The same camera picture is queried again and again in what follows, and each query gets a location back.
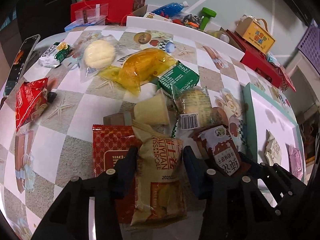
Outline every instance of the smartphone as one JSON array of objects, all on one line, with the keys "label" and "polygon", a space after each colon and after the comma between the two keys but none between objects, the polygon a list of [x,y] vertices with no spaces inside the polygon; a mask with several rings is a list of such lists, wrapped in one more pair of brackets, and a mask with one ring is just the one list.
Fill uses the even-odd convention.
[{"label": "smartphone", "polygon": [[30,56],[39,40],[39,34],[24,40],[12,64],[8,80],[4,88],[4,97],[7,97],[10,94],[14,86],[18,83],[19,79],[23,76],[28,60],[30,59]]}]

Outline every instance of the small bottle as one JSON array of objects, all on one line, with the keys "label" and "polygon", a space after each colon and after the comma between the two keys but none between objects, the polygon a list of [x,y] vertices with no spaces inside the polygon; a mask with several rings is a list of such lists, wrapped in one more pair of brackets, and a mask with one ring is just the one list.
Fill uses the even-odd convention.
[{"label": "small bottle", "polygon": [[189,7],[186,1],[183,3],[172,2],[152,11],[152,13],[163,17],[173,17],[181,12],[181,10],[185,7]]},{"label": "small bottle", "polygon": [[215,38],[217,38],[217,39],[219,39],[219,40],[222,40],[222,41],[224,41],[226,43],[230,42],[229,37],[227,35],[225,35],[223,33],[223,31],[211,31],[211,30],[209,30],[206,33],[211,35],[211,36],[213,36],[213,37],[215,37]]}]

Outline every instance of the green toy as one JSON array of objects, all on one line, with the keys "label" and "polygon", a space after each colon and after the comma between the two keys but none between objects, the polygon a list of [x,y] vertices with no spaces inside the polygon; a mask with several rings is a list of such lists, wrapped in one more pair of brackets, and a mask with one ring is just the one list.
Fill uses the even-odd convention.
[{"label": "green toy", "polygon": [[204,16],[200,25],[200,30],[203,31],[207,23],[209,22],[211,17],[215,17],[217,13],[215,11],[210,10],[207,7],[203,7],[201,10],[202,15]]}]

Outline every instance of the box handle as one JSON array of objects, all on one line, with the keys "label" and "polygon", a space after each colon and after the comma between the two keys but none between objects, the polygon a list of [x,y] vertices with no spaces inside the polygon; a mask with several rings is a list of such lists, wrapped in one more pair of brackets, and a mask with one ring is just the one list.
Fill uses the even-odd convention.
[{"label": "box handle", "polygon": [[255,19],[255,20],[256,20],[257,22],[260,21],[260,20],[263,21],[265,30],[266,30],[267,32],[269,32],[269,31],[268,31],[268,25],[267,25],[267,22],[266,22],[265,19],[259,18],[259,19]]}]

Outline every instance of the checkered tablecloth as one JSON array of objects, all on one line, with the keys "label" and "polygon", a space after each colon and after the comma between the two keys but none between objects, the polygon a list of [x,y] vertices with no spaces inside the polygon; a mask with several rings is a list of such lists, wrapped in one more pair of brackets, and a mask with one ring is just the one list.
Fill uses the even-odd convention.
[{"label": "checkered tablecloth", "polygon": [[[218,68],[201,44],[169,33],[119,26],[90,26],[70,32],[65,41],[70,45],[77,44],[95,32],[103,36],[113,35],[131,53],[148,46],[135,41],[137,33],[149,33],[152,37],[171,40],[176,47],[172,56],[200,75],[198,85],[208,88],[212,106],[223,108],[229,122],[236,123],[238,136],[233,136],[233,140],[239,149],[245,145],[242,88],[252,82],[277,100],[272,85],[247,66],[219,53],[226,66]],[[71,176],[78,175],[82,179],[93,177],[92,125],[103,124],[104,116],[128,110],[156,92],[156,85],[147,83],[142,85],[141,93],[135,97],[118,84],[111,84],[98,76],[80,83],[79,69],[70,70],[70,65],[72,63],[68,60],[55,69],[34,64],[16,85],[0,111],[0,208],[2,202],[4,215],[14,223],[14,230],[19,234],[23,230],[19,231],[17,228],[28,227],[31,234],[35,231]],[[20,193],[17,189],[14,160],[16,92],[22,82],[43,77],[57,79],[57,97],[37,122],[29,123],[18,131],[19,134],[34,131],[31,148],[34,189]],[[228,95],[232,95],[231,102],[228,101]],[[185,139],[184,145],[195,146],[195,143],[189,138]],[[178,238],[181,239],[197,239],[204,202],[196,200],[190,189],[186,195],[189,211],[187,220],[165,229],[143,232],[127,231],[126,228],[124,238],[141,239],[139,234],[143,234],[144,239],[158,239],[159,236],[173,239],[180,234]]]}]

